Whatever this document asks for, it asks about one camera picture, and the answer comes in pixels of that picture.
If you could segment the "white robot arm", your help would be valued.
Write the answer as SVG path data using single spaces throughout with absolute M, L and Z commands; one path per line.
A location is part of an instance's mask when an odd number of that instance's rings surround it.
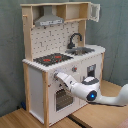
M 59 72 L 56 78 L 68 94 L 85 100 L 90 104 L 128 105 L 128 84 L 121 88 L 116 97 L 106 97 L 101 94 L 100 82 L 95 77 L 86 77 L 82 82 L 78 82 L 73 76 Z

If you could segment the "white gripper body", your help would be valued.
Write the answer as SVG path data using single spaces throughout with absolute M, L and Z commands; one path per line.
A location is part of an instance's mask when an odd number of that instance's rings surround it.
M 62 72 L 59 72 L 56 75 L 56 78 L 66 90 L 70 90 L 72 85 L 76 83 L 76 80 L 71 75 L 67 75 Z

